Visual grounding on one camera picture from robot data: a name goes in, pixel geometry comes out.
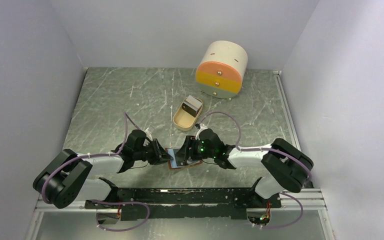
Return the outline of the beige oval card tray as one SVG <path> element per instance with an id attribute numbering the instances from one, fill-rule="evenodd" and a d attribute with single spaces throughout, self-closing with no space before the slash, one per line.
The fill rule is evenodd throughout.
<path id="1" fill-rule="evenodd" d="M 198 112 L 198 115 L 196 117 L 193 117 L 182 109 L 182 102 L 181 102 L 179 108 L 177 109 L 176 113 L 174 114 L 172 121 L 173 121 L 175 127 L 178 128 L 179 130 L 189 131 L 196 124 L 196 121 L 202 112 L 203 106 L 202 106 L 201 110 Z"/>

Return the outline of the stack of credit cards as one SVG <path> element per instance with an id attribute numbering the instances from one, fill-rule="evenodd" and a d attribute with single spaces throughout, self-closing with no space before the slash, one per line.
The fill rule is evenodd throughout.
<path id="1" fill-rule="evenodd" d="M 202 106 L 203 102 L 200 99 L 189 95 L 183 100 L 181 108 L 189 115 L 196 117 Z"/>

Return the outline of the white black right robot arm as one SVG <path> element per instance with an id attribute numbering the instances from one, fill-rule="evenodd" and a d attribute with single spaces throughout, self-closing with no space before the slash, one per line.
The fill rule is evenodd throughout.
<path id="1" fill-rule="evenodd" d="M 184 165 L 213 159 L 222 169 L 266 169 L 269 176 L 257 180 L 250 193 L 250 202 L 255 207 L 262 207 L 270 197 L 283 190 L 300 192 L 311 178 L 314 167 L 314 162 L 307 155 L 282 138 L 263 146 L 239 147 L 223 143 L 210 128 L 199 130 L 196 136 L 188 135 L 180 148 L 171 149 L 171 155 Z"/>

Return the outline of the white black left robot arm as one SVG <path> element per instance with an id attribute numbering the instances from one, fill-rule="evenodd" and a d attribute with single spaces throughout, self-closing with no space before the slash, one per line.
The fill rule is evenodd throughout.
<path id="1" fill-rule="evenodd" d="M 47 204 L 63 209 L 74 201 L 98 201 L 106 208 L 119 200 L 119 188 L 101 174 L 120 174 L 130 170 L 136 161 L 160 165 L 171 161 L 157 139 L 134 129 L 114 150 L 108 153 L 79 155 L 62 150 L 34 179 L 32 187 Z"/>

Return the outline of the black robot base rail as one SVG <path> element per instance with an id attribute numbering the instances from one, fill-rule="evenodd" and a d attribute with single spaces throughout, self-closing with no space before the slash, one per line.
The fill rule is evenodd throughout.
<path id="1" fill-rule="evenodd" d="M 231 218 L 247 219 L 250 209 L 278 209 L 278 193 L 262 198 L 252 187 L 216 188 L 126 188 L 102 204 L 87 200 L 86 209 L 119 210 L 121 221 L 177 218 Z"/>

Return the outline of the brown leather card holder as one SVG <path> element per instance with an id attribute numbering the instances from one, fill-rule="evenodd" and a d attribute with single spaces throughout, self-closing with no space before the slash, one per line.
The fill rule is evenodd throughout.
<path id="1" fill-rule="evenodd" d="M 165 150 L 171 157 L 168 161 L 168 168 L 170 170 L 191 168 L 203 163 L 202 160 L 192 160 L 191 158 L 184 160 L 183 158 L 176 156 L 176 153 L 180 150 L 180 148 L 166 148 Z"/>

